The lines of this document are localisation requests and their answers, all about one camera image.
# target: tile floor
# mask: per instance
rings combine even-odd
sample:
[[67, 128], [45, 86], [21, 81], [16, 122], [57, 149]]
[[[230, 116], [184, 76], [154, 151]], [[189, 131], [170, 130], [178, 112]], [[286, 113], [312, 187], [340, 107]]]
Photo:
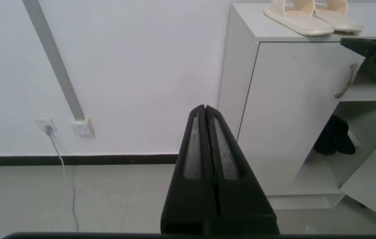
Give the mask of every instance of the tile floor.
[[[159, 233], [173, 167], [67, 166], [76, 189], [80, 231]], [[352, 200], [333, 210], [276, 213], [284, 234], [376, 234], [376, 214]], [[71, 192], [61, 167], [0, 167], [0, 238], [12, 232], [74, 229]]]

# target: electrical cord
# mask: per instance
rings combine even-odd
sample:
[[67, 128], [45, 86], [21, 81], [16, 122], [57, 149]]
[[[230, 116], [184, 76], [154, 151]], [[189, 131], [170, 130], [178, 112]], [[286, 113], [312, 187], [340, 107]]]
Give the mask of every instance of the electrical cord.
[[60, 158], [60, 160], [61, 160], [62, 172], [64, 173], [64, 178], [66, 179], [66, 181], [67, 181], [67, 185], [68, 185], [68, 187], [70, 188], [70, 190], [71, 190], [71, 192], [72, 192], [72, 211], [73, 211], [73, 218], [74, 218], [74, 222], [76, 223], [76, 232], [78, 232], [78, 231], [79, 231], [79, 222], [77, 221], [77, 217], [76, 217], [76, 209], [75, 209], [76, 192], [75, 192], [75, 190], [74, 190], [73, 185], [70, 183], [70, 181], [69, 181], [68, 178], [67, 178], [66, 169], [65, 169], [65, 167], [64, 167], [64, 166], [65, 166], [65, 165], [64, 165], [64, 160], [62, 160], [61, 154], [60, 154], [60, 152], [58, 151], [58, 149], [56, 148], [54, 138], [52, 138], [52, 126], [50, 126], [50, 125], [45, 125], [45, 134], [46, 134], [47, 136], [49, 136], [50, 141], [52, 142], [52, 145], [54, 146], [54, 149], [55, 149], [55, 151], [56, 151], [56, 154], [58, 155], [58, 158]]

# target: black boot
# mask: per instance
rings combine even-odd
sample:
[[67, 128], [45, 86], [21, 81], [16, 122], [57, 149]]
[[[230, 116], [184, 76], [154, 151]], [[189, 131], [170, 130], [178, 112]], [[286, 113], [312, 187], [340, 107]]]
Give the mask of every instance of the black boot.
[[355, 154], [356, 148], [347, 134], [349, 124], [344, 119], [332, 115], [328, 121], [328, 130], [331, 132], [331, 141], [336, 151], [347, 155]]
[[331, 137], [331, 131], [328, 128], [328, 123], [321, 132], [321, 135], [318, 137], [314, 145], [315, 151], [322, 155], [334, 155], [335, 146]]

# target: wall outlet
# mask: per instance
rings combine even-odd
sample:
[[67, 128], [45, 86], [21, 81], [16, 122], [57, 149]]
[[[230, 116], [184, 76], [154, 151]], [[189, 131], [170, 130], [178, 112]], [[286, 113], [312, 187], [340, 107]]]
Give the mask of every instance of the wall outlet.
[[73, 131], [76, 135], [90, 136], [95, 134], [90, 118], [86, 118], [83, 121], [74, 121], [71, 123], [71, 126], [73, 127]]
[[54, 122], [52, 122], [51, 118], [35, 118], [35, 124], [42, 132], [45, 132], [45, 125], [50, 125], [52, 127], [52, 131], [56, 132]]

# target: open shelf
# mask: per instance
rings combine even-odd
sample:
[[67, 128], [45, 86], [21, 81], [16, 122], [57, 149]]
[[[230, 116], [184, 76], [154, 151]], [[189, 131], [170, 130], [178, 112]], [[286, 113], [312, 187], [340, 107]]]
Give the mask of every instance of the open shelf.
[[359, 71], [355, 82], [340, 98], [342, 102], [372, 102], [376, 101], [376, 81], [368, 74]]
[[270, 196], [268, 201], [274, 210], [333, 208], [345, 195], [296, 195]]
[[[358, 150], [358, 148], [361, 147], [361, 143], [351, 131], [349, 131], [348, 135]], [[333, 172], [333, 168], [328, 162], [339, 157], [349, 156], [351, 157], [351, 155], [342, 155], [340, 153], [325, 156], [315, 150], [311, 150], [305, 163], [300, 168], [296, 179], [294, 179], [293, 184], [283, 195], [339, 194], [340, 185], [335, 176], [337, 172]]]

